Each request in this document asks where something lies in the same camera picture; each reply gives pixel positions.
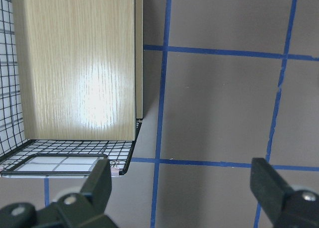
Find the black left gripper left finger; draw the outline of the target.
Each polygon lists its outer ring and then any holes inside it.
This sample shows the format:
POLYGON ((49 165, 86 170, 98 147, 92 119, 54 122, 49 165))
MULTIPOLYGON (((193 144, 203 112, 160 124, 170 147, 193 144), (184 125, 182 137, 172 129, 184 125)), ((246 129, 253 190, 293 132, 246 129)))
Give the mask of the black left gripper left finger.
POLYGON ((61 196, 36 210, 31 203, 11 203, 0 210, 2 228, 110 228, 105 209, 112 191, 108 159, 98 160, 80 192, 61 196))

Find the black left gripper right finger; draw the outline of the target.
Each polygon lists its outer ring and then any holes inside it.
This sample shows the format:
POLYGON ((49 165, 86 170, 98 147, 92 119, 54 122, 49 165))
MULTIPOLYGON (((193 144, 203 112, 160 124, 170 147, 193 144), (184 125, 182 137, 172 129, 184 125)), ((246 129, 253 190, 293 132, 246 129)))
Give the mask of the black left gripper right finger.
POLYGON ((317 228, 319 194, 295 189, 264 158, 251 161, 250 190, 274 228, 317 228))

